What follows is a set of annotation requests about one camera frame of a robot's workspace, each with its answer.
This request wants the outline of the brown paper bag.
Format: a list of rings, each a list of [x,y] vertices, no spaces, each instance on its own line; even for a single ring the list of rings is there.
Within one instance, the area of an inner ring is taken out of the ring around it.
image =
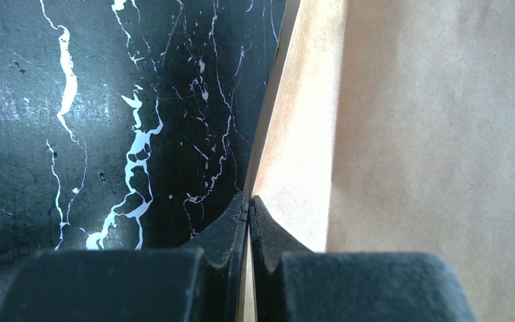
[[[314,251],[424,251],[515,321],[515,1],[288,1],[245,191]]]

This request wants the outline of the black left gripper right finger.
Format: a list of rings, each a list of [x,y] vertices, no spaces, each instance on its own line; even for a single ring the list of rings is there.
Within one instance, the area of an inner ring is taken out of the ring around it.
[[[474,321],[459,279],[424,252],[316,253],[255,197],[250,234],[258,321]]]

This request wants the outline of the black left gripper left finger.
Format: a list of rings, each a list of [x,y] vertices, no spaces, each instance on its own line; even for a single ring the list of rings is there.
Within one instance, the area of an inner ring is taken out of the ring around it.
[[[249,201],[179,248],[40,252],[0,303],[0,321],[234,321]]]

